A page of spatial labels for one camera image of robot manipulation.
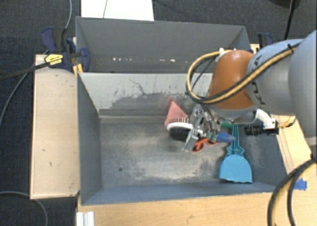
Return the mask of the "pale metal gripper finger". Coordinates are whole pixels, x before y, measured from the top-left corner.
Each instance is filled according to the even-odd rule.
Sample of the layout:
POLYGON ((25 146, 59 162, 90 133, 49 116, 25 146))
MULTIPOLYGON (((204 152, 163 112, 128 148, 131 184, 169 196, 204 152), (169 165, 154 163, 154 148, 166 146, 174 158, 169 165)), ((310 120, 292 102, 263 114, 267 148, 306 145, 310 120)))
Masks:
POLYGON ((189 134, 187 135, 185 144, 182 147, 183 151, 192 151, 194 146, 194 138, 193 138, 193 134, 192 131, 189 132, 189 134))
POLYGON ((188 135, 188 137, 187 137, 187 151, 188 152, 192 152, 198 139, 199 139, 199 137, 197 135, 188 135))

